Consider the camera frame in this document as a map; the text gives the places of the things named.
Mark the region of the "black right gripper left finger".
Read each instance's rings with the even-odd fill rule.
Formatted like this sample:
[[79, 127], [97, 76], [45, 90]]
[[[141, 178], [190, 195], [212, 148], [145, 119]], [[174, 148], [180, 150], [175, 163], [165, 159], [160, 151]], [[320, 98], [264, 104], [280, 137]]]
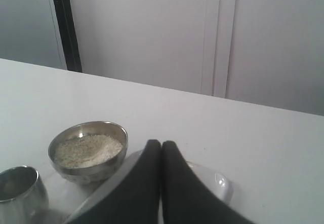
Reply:
[[68, 223], [158, 223], [160, 170], [161, 143], [151, 139], [112, 192]]

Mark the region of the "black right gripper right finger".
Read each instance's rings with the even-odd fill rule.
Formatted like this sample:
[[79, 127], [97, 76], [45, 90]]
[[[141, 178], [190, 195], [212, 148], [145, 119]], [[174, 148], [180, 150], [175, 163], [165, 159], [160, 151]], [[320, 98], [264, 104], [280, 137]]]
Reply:
[[208, 190], [175, 142], [162, 144], [161, 158], [164, 223], [251, 223]]

